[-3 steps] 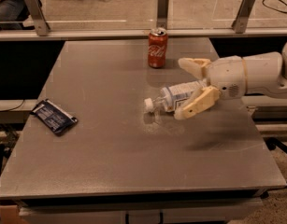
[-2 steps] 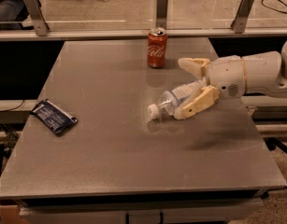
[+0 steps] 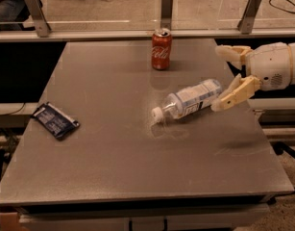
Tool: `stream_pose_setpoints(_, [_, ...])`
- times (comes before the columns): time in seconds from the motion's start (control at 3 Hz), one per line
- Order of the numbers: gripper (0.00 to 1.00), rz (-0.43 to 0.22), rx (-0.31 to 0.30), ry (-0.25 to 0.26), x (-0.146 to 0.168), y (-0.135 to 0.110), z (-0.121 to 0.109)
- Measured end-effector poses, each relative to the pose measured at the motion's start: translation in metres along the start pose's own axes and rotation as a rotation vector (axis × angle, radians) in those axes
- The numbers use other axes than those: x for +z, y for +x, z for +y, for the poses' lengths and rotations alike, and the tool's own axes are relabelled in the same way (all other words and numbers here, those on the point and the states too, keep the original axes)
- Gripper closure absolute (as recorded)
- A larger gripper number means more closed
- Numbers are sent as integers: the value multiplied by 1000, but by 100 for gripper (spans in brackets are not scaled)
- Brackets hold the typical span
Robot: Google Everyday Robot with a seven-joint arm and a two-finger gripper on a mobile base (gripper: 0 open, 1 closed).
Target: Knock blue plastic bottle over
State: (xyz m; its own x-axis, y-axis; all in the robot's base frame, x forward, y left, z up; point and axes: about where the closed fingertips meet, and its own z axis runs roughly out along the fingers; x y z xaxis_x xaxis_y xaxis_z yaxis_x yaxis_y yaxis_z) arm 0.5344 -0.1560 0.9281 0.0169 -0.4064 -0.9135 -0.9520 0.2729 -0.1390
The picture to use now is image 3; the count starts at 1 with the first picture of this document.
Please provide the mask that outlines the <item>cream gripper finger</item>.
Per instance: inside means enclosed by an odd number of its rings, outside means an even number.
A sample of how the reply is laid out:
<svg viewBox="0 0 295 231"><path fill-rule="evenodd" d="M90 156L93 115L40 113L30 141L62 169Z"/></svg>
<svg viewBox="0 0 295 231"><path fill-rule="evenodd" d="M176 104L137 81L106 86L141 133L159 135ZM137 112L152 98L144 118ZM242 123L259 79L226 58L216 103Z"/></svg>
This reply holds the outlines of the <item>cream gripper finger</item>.
<svg viewBox="0 0 295 231"><path fill-rule="evenodd" d="M260 79L250 75L243 78L237 74L230 85L211 103L214 112L228 110L251 98L260 89Z"/></svg>
<svg viewBox="0 0 295 231"><path fill-rule="evenodd" d="M246 56L252 52L250 46L237 45L217 45L215 53L226 62L231 63L235 68L241 70L245 65Z"/></svg>

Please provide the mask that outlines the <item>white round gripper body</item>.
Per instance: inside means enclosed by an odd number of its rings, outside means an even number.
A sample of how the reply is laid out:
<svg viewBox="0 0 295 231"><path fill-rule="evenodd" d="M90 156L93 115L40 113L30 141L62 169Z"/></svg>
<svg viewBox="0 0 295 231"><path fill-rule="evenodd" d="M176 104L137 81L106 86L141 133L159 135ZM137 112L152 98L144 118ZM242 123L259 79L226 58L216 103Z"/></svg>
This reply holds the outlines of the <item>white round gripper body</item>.
<svg viewBox="0 0 295 231"><path fill-rule="evenodd" d="M264 44L247 54L245 64L246 74L259 79L261 90L284 90L292 84L293 54L289 44Z"/></svg>

